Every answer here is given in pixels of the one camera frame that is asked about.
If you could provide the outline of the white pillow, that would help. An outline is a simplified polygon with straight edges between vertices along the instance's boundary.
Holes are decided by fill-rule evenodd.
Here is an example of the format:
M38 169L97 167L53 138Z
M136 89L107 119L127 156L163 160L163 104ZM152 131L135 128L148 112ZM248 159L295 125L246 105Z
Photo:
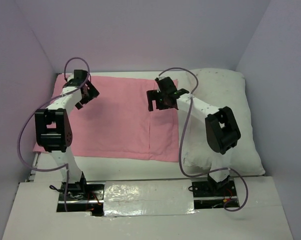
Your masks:
M264 175L265 170L253 140L244 76L240 72L221 68L198 68L186 76L187 80L179 80L178 84L192 90L198 83L194 97L218 108L231 108L241 138L226 154L216 153L208 146L205 125L191 116L182 146L184 169L194 174L197 170L231 167L242 176Z

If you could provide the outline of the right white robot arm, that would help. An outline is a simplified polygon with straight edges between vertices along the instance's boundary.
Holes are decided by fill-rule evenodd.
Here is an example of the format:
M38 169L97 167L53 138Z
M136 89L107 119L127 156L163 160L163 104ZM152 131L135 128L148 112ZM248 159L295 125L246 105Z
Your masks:
M190 117L193 116L204 124L206 140L210 149L217 154L225 155L227 151L237 145L241 138L234 113L228 106L219 108L194 97L192 92L184 88L177 89L173 80L168 76L159 76L155 82L157 89L146 92L148 110L150 112L154 110L153 102L155 102L157 110L176 109L187 112L178 150L179 169L188 178L201 177L202 173L189 175L183 169L182 149Z

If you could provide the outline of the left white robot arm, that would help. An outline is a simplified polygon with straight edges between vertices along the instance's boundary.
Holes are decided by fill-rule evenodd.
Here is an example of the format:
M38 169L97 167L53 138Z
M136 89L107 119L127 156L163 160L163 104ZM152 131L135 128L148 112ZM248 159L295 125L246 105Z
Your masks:
M69 116L74 108L80 110L99 96L99 91L89 81L90 76L88 71L76 69L66 79L61 97L34 114L36 142L54 159L62 175L58 191L66 198L79 200L88 195L89 187L71 150L73 132Z

